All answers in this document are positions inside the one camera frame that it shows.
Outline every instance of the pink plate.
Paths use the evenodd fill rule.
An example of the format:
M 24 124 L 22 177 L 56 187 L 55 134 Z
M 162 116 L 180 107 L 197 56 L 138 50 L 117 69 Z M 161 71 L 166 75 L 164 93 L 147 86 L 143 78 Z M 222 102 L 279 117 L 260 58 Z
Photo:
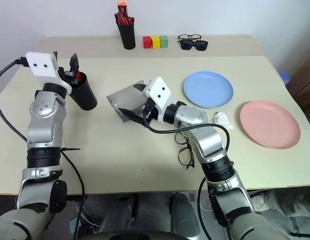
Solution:
M 246 134 L 258 144 L 271 149 L 289 149 L 301 137 L 296 119 L 270 101 L 250 101 L 240 110 L 240 122 Z

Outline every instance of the white wall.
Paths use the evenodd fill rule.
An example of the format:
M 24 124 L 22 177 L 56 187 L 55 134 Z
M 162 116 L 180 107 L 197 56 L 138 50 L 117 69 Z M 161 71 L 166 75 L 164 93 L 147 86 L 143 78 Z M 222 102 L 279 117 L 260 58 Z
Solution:
M 118 35 L 117 2 L 120 0 L 0 0 L 0 69 L 34 50 L 43 37 Z M 274 66 L 289 74 L 310 55 L 310 0 L 127 3 L 139 36 L 250 35 Z M 12 75 L 7 74 L 6 82 Z

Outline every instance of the floor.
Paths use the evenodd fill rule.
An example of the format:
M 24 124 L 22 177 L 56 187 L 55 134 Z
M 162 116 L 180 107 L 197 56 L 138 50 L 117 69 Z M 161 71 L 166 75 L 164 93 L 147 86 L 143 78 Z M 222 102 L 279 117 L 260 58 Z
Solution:
M 169 214 L 169 198 L 173 193 L 141 193 L 139 194 L 138 216 L 134 230 L 157 230 L 170 231 L 171 216 Z M 185 193 L 193 199 L 192 205 L 196 212 L 196 193 Z M 99 225 L 106 216 L 108 209 L 120 194 L 90 195 L 85 204 L 84 210 L 93 223 Z M 202 217 L 213 240 L 227 240 L 226 230 L 218 225 L 207 198 L 207 192 L 201 195 Z M 0 196 L 0 215 L 15 207 L 15 196 Z M 69 229 L 69 221 L 77 216 L 75 203 L 68 201 L 62 213 L 56 214 L 52 225 L 44 232 L 42 240 L 67 240 L 72 239 Z M 290 219 L 283 216 L 276 210 L 268 210 L 262 213 L 272 224 L 283 233 L 288 234 L 293 230 Z M 310 218 L 298 218 L 298 225 L 302 232 L 310 233 Z M 290 237 L 292 240 L 303 240 L 309 238 Z M 201 240 L 206 240 L 204 233 L 200 235 Z

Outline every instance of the green block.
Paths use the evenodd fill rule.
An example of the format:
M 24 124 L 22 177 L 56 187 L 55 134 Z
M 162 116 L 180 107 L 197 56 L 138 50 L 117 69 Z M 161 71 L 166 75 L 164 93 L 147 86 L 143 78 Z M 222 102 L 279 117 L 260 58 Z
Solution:
M 160 48 L 169 47 L 169 39 L 167 36 L 159 36 L 159 39 L 160 39 Z

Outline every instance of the red block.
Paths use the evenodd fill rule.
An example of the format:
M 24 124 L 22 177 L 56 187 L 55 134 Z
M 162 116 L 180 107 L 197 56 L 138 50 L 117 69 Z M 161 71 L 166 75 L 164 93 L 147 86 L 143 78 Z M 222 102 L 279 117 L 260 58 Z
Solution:
M 143 36 L 143 43 L 145 49 L 151 49 L 152 48 L 152 39 L 150 36 Z

